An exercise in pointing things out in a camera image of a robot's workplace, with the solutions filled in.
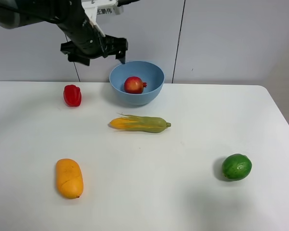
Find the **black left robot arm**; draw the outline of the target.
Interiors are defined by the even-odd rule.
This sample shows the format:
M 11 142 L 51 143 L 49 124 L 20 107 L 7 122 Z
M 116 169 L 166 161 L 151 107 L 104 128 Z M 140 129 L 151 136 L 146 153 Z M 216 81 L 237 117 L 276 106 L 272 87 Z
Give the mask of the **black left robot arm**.
M 129 0 L 0 0 L 0 26 L 14 29 L 40 22 L 57 25 L 70 39 L 60 51 L 70 62 L 89 66 L 91 59 L 114 55 L 125 63 L 128 42 L 106 35 L 99 15 L 118 15 Z

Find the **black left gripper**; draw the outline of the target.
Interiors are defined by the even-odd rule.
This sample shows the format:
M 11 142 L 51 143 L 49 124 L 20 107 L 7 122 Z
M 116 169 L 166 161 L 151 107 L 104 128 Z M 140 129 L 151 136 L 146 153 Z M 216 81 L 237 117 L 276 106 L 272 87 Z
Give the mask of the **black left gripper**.
M 62 43 L 60 47 L 60 51 L 67 55 L 69 62 L 89 66 L 90 59 L 114 55 L 121 64 L 126 63 L 126 38 L 106 35 L 104 48 L 101 34 L 90 24 L 88 18 L 67 19 L 58 27 L 70 38 L 69 42 Z

